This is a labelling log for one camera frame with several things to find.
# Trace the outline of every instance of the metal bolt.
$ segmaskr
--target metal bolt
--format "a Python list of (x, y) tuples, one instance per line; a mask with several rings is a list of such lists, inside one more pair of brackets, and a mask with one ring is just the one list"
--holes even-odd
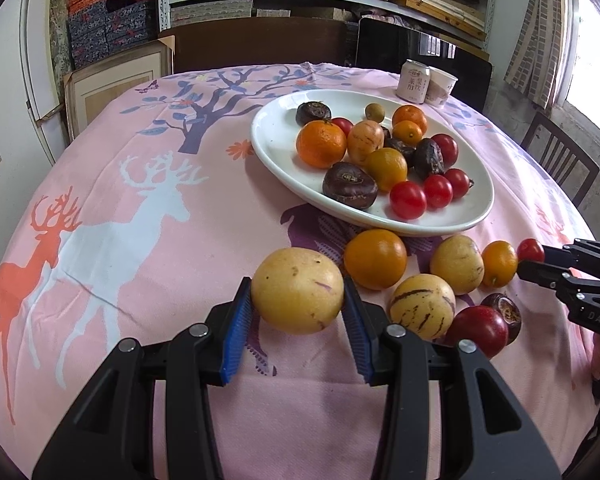
[(389, 325), (385, 330), (391, 337), (404, 337), (407, 333), (402, 325), (396, 323)]
[(189, 327), (189, 333), (193, 337), (202, 337), (203, 335), (207, 335), (209, 333), (209, 327), (204, 323), (196, 323), (195, 325), (191, 325)]
[(478, 349), (475, 343), (470, 339), (461, 339), (458, 343), (458, 348), (465, 354), (472, 354)]
[(118, 350), (121, 352), (131, 352), (134, 348), (136, 348), (136, 340), (127, 337), (118, 343)]

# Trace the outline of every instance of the paper cup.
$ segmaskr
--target paper cup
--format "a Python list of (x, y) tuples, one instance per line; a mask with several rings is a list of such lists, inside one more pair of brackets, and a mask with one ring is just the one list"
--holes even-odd
[(433, 66), (430, 66), (429, 69), (431, 72), (431, 80), (429, 81), (429, 87), (427, 88), (424, 102), (435, 107), (444, 106), (456, 81), (458, 81), (458, 78), (451, 75), (449, 72), (445, 72), (444, 70), (440, 70)]

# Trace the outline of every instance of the wooden chair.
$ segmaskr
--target wooden chair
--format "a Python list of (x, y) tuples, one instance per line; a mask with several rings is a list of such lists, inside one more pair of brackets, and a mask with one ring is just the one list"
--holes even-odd
[(571, 200), (573, 205), (578, 207), (584, 196), (589, 192), (593, 181), (598, 176), (600, 167), (575, 140), (571, 139), (570, 136), (541, 112), (536, 112), (536, 116), (526, 132), (525, 138), (522, 139), (522, 143), (520, 144), (526, 152), (528, 152), (528, 147), (534, 139), (538, 126), (544, 126), (549, 131), (549, 139), (539, 162), (552, 179), (558, 183), (558, 186), (562, 186), (578, 161), (589, 170), (589, 174), (584, 179), (575, 197)]

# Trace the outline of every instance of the round table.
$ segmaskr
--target round table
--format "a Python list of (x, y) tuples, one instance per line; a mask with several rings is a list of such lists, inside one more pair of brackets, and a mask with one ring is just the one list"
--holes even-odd
[[(129, 90), (80, 134), (36, 191), (0, 266), (0, 443), (27, 475), (120, 338), (173, 338), (230, 300), (277, 248), (311, 248), (341, 262), (360, 228), (303, 203), (264, 168), (249, 142), (256, 110), (317, 88), (396, 100), (396, 85), (394, 74), (330, 64), (178, 74)], [(485, 117), (453, 98), (442, 110), (424, 108), (491, 173), (493, 211), (466, 233), (479, 247), (592, 238), (557, 184)], [(442, 238), (403, 239), (407, 275), (426, 271)], [(597, 413), (592, 335), (567, 321), (551, 291), (517, 278), (505, 291), (524, 324), (493, 363), (564, 469)], [(390, 293), (364, 298), (385, 304)], [(486, 294), (476, 290), (459, 306)], [(256, 316), (238, 374), (210, 391), (225, 478), (368, 479), (384, 396), (356, 373), (340, 318), (321, 333), (289, 336)], [(158, 478), (166, 477), (163, 402), (159, 385)]]

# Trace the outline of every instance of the oval plate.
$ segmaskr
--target oval plate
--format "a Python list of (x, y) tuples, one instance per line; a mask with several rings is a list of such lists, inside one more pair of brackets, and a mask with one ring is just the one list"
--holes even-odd
[(383, 126), (391, 129), (391, 116), (400, 103), (376, 96), (346, 90), (307, 90), (288, 94), (263, 106), (251, 124), (251, 142), (262, 163), (296, 195), (336, 218), (359, 226), (389, 229), (410, 236), (436, 236), (465, 231), (481, 222), (493, 206), (493, 183), (489, 172), (464, 139), (437, 120), (427, 116), (427, 137), (444, 133), (458, 143), (459, 156), (455, 168), (464, 170), (475, 185), (460, 200), (444, 209), (427, 211), (416, 220), (403, 221), (389, 205), (388, 194), (378, 194), (366, 211), (353, 209), (322, 194), (324, 170), (311, 168), (296, 153), (296, 108), (307, 101), (321, 101), (333, 117), (346, 117), (354, 124), (364, 119), (365, 107), (379, 103), (387, 119)]

